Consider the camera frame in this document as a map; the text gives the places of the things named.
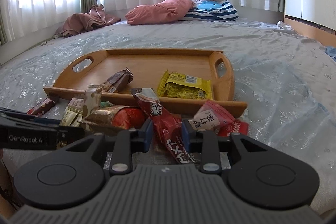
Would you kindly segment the pink white cake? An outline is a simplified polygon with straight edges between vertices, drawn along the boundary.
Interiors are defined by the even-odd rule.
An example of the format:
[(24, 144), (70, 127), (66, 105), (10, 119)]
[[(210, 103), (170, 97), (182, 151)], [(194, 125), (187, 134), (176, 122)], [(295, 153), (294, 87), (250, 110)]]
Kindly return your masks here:
[(217, 130), (234, 120), (234, 116), (225, 108), (207, 100), (194, 117), (189, 119), (189, 123), (195, 130)]

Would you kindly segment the gold red nut packet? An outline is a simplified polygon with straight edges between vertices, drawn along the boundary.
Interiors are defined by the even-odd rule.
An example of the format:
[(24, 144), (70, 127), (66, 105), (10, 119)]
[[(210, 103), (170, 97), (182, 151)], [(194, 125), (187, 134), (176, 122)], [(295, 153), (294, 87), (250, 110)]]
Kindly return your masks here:
[(88, 126), (91, 132), (114, 136), (122, 130), (140, 129), (147, 118), (139, 107), (117, 105), (93, 110), (80, 123)]

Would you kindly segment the dark red chocolate bar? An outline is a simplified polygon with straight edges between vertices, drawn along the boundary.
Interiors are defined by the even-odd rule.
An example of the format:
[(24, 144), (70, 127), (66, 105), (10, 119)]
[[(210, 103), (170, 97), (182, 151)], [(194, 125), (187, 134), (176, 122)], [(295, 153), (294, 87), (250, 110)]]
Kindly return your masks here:
[(32, 107), (30, 110), (26, 112), (26, 114), (34, 115), (41, 117), (44, 114), (46, 114), (50, 109), (52, 109), (56, 102), (58, 101), (58, 98), (46, 98), (43, 101), (39, 102), (36, 106)]

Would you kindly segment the red black long snack bar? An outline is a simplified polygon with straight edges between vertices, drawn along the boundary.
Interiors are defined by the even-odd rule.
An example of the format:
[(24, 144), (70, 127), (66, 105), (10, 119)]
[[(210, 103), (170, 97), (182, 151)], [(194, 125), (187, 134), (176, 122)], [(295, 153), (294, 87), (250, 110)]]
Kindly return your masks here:
[(132, 88), (130, 93), (143, 112), (152, 120), (154, 133), (176, 162), (199, 164), (200, 160), (189, 154), (182, 143), (181, 118), (163, 107), (154, 90), (152, 88)]

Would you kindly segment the green snack packet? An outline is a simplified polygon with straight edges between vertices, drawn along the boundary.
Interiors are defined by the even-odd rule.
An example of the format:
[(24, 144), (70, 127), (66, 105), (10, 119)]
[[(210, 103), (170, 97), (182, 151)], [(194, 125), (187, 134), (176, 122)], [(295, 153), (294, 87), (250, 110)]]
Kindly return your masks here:
[(112, 106), (113, 106), (113, 104), (109, 101), (105, 101), (105, 102), (100, 103), (101, 108), (112, 107)]

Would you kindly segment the white gold dotted candy packet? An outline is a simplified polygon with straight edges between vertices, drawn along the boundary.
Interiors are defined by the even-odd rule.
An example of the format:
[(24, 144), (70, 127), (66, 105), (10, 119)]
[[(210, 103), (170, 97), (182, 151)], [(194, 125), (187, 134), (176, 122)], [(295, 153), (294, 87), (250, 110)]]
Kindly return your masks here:
[(93, 110), (100, 108), (102, 85), (89, 84), (85, 91), (83, 118), (91, 114)]

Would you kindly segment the gold foil snack bar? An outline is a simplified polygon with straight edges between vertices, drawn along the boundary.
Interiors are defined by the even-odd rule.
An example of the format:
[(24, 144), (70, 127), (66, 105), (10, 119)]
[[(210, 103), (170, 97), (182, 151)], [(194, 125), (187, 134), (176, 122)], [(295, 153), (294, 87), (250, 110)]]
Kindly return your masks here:
[(83, 106), (84, 98), (72, 98), (65, 109), (60, 125), (80, 127), (80, 121), (83, 118)]

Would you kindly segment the yellow snack packet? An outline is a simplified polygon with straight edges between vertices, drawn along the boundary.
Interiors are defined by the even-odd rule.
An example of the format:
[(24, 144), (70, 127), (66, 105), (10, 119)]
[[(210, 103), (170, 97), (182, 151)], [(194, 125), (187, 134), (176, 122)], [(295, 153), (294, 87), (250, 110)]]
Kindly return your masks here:
[(165, 71), (157, 87), (159, 97), (213, 100), (212, 81), (178, 72)]

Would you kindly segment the red Biscoff biscuit packet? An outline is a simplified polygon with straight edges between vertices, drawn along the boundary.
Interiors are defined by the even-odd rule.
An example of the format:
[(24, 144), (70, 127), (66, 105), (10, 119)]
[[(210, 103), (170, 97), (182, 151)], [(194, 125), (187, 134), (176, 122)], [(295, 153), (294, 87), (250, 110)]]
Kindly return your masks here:
[(218, 136), (230, 136), (232, 133), (248, 135), (249, 124), (238, 119), (223, 126), (217, 133)]

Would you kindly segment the brown almond chocolate bar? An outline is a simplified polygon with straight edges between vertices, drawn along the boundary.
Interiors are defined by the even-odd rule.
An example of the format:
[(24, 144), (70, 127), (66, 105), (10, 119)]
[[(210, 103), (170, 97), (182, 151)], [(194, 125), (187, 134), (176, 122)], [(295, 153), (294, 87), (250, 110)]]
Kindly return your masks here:
[(133, 74), (125, 68), (105, 80), (101, 86), (104, 93), (119, 93), (123, 91), (133, 80)]

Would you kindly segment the snowflake bedspread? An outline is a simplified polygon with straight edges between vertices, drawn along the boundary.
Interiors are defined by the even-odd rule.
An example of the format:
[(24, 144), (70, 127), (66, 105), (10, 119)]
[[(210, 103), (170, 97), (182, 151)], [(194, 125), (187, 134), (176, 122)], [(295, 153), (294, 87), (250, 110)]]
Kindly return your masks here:
[(1, 66), (1, 106), (29, 110), (82, 55), (139, 47), (223, 50), (235, 72), (235, 99), (248, 104), (242, 120), (249, 136), (313, 166), (320, 187), (312, 208), (318, 214), (335, 208), (335, 62), (320, 43), (274, 24), (121, 22), (51, 40)]

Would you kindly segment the mauve crumpled cloth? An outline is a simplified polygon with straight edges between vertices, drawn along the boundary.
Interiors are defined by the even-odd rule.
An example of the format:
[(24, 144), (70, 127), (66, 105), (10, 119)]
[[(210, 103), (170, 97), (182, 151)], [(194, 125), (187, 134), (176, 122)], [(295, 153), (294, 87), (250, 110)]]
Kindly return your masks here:
[(64, 24), (60, 26), (54, 37), (75, 36), (98, 28), (118, 23), (121, 18), (107, 14), (103, 5), (93, 5), (88, 13), (76, 13), (69, 16)]

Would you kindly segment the pink pillow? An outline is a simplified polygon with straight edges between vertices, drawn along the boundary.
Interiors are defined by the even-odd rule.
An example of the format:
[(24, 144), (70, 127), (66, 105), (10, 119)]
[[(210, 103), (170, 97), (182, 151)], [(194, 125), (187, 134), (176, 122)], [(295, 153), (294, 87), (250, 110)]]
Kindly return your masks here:
[(166, 24), (183, 19), (193, 5), (192, 0), (165, 0), (155, 5), (137, 6), (125, 18), (130, 25)]

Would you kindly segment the crumpled clear plastic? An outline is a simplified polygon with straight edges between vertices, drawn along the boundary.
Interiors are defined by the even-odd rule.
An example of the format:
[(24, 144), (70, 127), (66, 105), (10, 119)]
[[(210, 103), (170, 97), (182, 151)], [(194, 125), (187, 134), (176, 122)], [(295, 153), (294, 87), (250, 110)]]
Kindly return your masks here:
[(285, 31), (292, 31), (293, 30), (291, 25), (284, 23), (282, 20), (279, 20), (278, 23), (276, 24), (276, 26), (280, 30), (285, 30)]

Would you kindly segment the wooden bed frame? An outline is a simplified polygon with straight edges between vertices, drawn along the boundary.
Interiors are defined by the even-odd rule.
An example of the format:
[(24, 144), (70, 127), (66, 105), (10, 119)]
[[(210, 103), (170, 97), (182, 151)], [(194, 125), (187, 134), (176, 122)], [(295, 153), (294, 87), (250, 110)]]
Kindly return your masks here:
[(284, 17), (284, 23), (290, 25), (298, 34), (315, 39), (323, 46), (335, 47), (335, 32), (332, 34), (318, 28), (311, 22), (287, 15)]

